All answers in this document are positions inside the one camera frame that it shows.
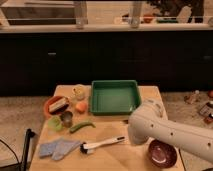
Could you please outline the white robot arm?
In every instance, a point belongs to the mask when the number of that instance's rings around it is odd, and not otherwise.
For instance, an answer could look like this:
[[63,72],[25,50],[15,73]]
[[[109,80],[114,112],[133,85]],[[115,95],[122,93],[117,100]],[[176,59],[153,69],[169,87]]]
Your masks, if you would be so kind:
[[146,99],[129,116],[130,142],[141,145],[152,137],[213,163],[213,130],[170,121],[163,114],[160,101]]

